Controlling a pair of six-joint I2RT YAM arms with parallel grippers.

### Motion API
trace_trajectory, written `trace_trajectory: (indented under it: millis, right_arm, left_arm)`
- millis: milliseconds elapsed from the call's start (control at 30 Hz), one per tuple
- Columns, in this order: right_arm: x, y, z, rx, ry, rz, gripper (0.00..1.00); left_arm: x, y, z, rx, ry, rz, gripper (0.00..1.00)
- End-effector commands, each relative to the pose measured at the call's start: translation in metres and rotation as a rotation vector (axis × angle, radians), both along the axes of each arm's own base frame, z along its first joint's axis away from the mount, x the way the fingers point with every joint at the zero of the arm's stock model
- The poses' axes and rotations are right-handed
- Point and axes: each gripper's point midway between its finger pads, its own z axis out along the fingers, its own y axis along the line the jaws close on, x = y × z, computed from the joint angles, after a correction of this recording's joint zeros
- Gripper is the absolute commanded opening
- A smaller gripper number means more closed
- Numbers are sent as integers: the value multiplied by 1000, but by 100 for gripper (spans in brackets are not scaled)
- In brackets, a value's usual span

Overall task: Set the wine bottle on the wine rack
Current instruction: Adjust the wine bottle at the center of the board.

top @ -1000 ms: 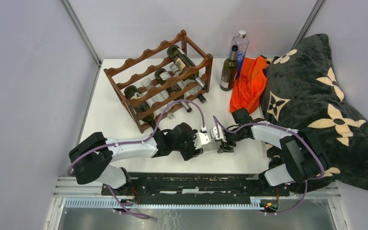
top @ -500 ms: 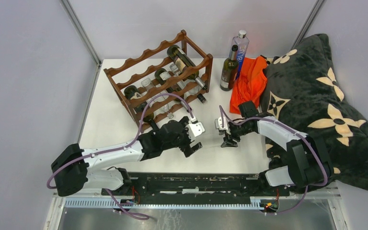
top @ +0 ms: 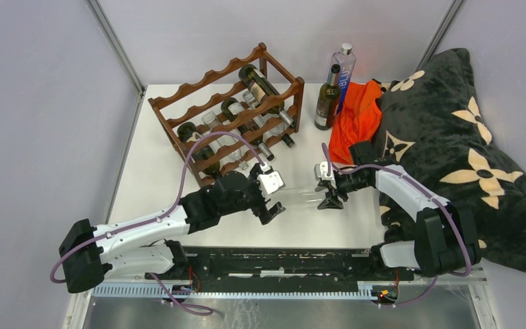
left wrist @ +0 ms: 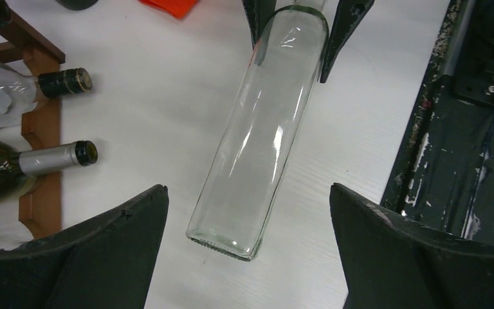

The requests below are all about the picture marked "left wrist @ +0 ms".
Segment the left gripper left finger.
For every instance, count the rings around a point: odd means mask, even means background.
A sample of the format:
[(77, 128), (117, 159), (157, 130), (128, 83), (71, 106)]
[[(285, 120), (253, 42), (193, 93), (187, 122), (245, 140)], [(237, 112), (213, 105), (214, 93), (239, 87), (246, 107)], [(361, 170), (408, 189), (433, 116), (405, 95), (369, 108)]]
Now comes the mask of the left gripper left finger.
[(0, 250), (0, 308), (143, 308), (169, 209), (155, 185), (14, 250)]

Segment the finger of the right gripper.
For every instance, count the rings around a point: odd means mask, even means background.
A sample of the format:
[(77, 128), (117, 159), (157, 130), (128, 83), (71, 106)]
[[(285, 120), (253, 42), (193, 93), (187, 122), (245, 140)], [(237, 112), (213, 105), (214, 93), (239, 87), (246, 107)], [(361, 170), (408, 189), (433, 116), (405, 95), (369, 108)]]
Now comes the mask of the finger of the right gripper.
[(264, 27), (274, 14), (276, 0), (242, 0), (244, 13), (250, 27), (252, 47), (260, 39)]
[(322, 53), (319, 83), (327, 82), (338, 54), (357, 29), (375, 0), (340, 0)]

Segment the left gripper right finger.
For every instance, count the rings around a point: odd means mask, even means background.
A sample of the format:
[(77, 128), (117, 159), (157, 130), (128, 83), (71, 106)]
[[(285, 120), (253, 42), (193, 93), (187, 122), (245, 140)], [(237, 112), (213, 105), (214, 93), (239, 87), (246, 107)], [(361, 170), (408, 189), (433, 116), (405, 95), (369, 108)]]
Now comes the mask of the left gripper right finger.
[(335, 183), (346, 308), (494, 308), (494, 246), (431, 229)]

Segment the small clear glass bottle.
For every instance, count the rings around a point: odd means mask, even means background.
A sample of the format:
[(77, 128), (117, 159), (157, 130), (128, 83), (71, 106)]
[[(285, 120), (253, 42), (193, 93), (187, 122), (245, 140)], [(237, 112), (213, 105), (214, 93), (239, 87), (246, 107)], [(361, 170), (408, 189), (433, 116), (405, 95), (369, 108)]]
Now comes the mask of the small clear glass bottle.
[(257, 40), (186, 235), (251, 261), (318, 77), (328, 27), (323, 1), (278, 10)]

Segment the dark green wine bottle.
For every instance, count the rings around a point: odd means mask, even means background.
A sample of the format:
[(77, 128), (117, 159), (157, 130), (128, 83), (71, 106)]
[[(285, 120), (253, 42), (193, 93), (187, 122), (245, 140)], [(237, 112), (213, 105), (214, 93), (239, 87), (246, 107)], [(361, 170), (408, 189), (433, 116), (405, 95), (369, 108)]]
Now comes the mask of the dark green wine bottle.
[(0, 201), (32, 191), (40, 177), (97, 161), (98, 149), (89, 140), (29, 151), (0, 141)]

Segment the clear square bottle black cap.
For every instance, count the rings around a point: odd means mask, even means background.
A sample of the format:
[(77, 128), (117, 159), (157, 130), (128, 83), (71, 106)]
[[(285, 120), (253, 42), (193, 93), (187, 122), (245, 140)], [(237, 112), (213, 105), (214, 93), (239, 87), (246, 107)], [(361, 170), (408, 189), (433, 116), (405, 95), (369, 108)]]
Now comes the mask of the clear square bottle black cap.
[(22, 115), (44, 100), (87, 93), (92, 88), (92, 78), (84, 68), (30, 76), (0, 63), (0, 128), (19, 125)]

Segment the dark wine bottle silver neck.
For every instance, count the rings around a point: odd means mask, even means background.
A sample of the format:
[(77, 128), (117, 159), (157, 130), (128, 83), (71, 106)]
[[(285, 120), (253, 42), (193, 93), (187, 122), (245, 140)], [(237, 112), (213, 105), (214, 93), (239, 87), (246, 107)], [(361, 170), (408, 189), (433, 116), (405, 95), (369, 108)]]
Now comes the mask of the dark wine bottle silver neck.
[(91, 8), (98, 0), (56, 0), (64, 8), (72, 11), (81, 11)]

